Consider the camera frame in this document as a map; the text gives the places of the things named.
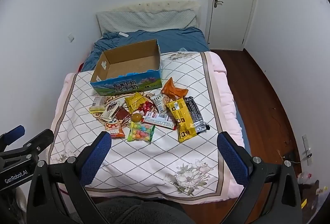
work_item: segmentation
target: cardboard box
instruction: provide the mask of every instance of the cardboard box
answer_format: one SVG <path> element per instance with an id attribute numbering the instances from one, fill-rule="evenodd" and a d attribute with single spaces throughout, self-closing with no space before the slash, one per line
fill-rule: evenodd
<path id="1" fill-rule="evenodd" d="M 162 87 L 157 40 L 133 43 L 102 53 L 90 85 L 100 95 L 116 95 Z"/>

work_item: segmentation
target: yellow snack bag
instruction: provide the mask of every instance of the yellow snack bag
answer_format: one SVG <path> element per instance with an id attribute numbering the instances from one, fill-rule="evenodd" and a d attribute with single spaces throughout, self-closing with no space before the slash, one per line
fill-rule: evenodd
<path id="1" fill-rule="evenodd" d="M 143 95 L 136 92 L 134 96 L 125 97 L 126 104 L 128 106 L 128 110 L 130 114 L 136 111 L 141 104 L 144 104 L 147 99 L 143 97 Z"/>
<path id="2" fill-rule="evenodd" d="M 192 121 L 191 115 L 183 98 L 169 102 L 166 106 L 170 109 L 179 124 L 178 141 L 180 143 L 197 135 L 194 122 Z"/>

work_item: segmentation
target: snack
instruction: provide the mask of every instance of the snack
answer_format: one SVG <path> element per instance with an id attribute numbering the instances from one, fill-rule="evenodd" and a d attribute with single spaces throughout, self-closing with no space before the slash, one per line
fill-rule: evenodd
<path id="1" fill-rule="evenodd" d="M 144 104 L 147 100 L 138 92 L 134 96 L 125 97 L 126 104 L 128 106 L 128 111 L 132 114 L 136 111 L 141 104 Z"/>
<path id="2" fill-rule="evenodd" d="M 142 115 L 140 113 L 133 113 L 131 120 L 132 122 L 140 122 L 142 120 Z"/>
<path id="3" fill-rule="evenodd" d="M 125 133 L 116 119 L 105 124 L 105 131 L 110 134 L 111 138 L 125 138 Z"/>
<path id="4" fill-rule="evenodd" d="M 178 141 L 180 143 L 197 135 L 194 122 L 183 98 L 169 102 L 166 106 L 179 124 Z"/>
<path id="5" fill-rule="evenodd" d="M 161 93 L 168 95 L 173 101 L 175 101 L 179 98 L 185 97 L 188 93 L 188 89 L 174 87 L 173 78 L 170 77 L 161 90 Z"/>
<path id="6" fill-rule="evenodd" d="M 175 130 L 177 127 L 177 123 L 172 117 L 151 111 L 146 113 L 143 118 L 143 123 L 151 123 L 160 127 L 169 128 L 171 130 Z"/>
<path id="7" fill-rule="evenodd" d="M 129 117 L 129 113 L 126 109 L 124 109 L 123 106 L 121 106 L 119 108 L 119 110 L 117 111 L 117 113 L 115 114 L 115 118 L 118 120 L 124 120 L 125 118 Z"/>
<path id="8" fill-rule="evenodd" d="M 146 101 L 144 104 L 141 104 L 138 108 L 139 111 L 143 111 L 143 115 L 145 115 L 148 111 L 151 111 L 155 105 L 149 101 Z"/>
<path id="9" fill-rule="evenodd" d="M 155 125 L 131 122 L 131 131 L 127 141 L 144 140 L 151 142 Z"/>
<path id="10" fill-rule="evenodd" d="M 102 113 L 105 111 L 105 103 L 107 102 L 107 99 L 107 96 L 96 96 L 90 107 L 90 113 Z"/>
<path id="11" fill-rule="evenodd" d="M 101 115 L 101 119 L 103 119 L 106 122 L 109 122 L 113 120 L 114 116 L 119 110 L 119 107 L 121 106 L 120 102 L 114 101 L 111 102 L 105 109 L 105 111 Z"/>
<path id="12" fill-rule="evenodd" d="M 158 109 L 158 113 L 160 114 L 166 113 L 167 111 L 166 104 L 171 102 L 171 99 L 167 95 L 159 94 L 151 97 L 150 99 L 153 101 L 156 108 Z"/>
<path id="13" fill-rule="evenodd" d="M 184 97 L 184 102 L 189 110 L 190 116 L 192 118 L 192 121 L 194 122 L 194 127 L 196 130 L 196 133 L 200 133 L 205 131 L 206 128 L 206 124 L 203 120 L 202 114 L 199 111 L 194 98 L 190 97 Z"/>

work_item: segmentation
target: screw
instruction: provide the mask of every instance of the screw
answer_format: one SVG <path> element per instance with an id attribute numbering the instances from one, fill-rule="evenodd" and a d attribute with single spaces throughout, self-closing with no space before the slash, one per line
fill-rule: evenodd
<path id="1" fill-rule="evenodd" d="M 285 160 L 284 161 L 284 165 L 287 166 L 287 167 L 290 167 L 291 166 L 291 162 L 288 161 L 288 160 Z"/>
<path id="2" fill-rule="evenodd" d="M 39 161 L 39 162 L 38 162 L 38 166 L 39 166 L 39 167 L 43 167 L 44 164 L 45 164 L 45 161 Z"/>
<path id="3" fill-rule="evenodd" d="M 259 157 L 253 157 L 252 160 L 257 164 L 261 163 L 261 159 Z"/>
<path id="4" fill-rule="evenodd" d="M 67 162 L 73 164 L 75 162 L 75 157 L 71 156 L 67 159 Z"/>

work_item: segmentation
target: wall socket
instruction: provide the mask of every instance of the wall socket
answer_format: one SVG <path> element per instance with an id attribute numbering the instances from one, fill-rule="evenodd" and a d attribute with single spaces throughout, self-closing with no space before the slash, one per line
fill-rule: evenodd
<path id="1" fill-rule="evenodd" d="M 70 41 L 70 43 L 75 39 L 75 37 L 72 35 L 72 33 L 70 33 L 69 35 L 68 35 L 68 39 L 69 39 L 69 41 Z"/>
<path id="2" fill-rule="evenodd" d="M 305 147 L 305 152 L 304 154 L 305 157 L 303 158 L 303 160 L 307 160 L 307 165 L 311 165 L 312 164 L 312 154 L 311 154 L 311 148 L 309 147 L 309 144 L 308 144 L 308 139 L 307 139 L 307 135 L 303 135 L 303 142 L 304 142 L 304 147 Z"/>

